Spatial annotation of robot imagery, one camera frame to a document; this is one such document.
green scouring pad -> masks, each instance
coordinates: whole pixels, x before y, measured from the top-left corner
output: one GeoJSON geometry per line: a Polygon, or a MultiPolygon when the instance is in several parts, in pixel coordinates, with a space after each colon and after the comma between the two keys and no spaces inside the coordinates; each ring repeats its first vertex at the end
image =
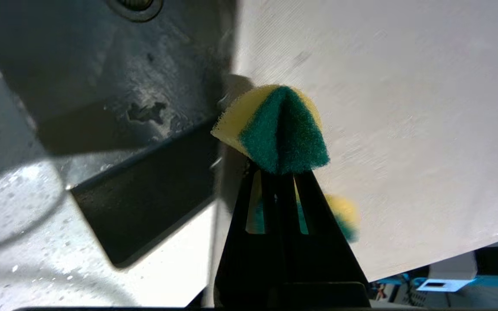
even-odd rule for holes
{"type": "Polygon", "coordinates": [[[242,95],[211,134],[273,174],[302,173],[330,158],[312,101],[288,86],[267,85],[242,95]]]}

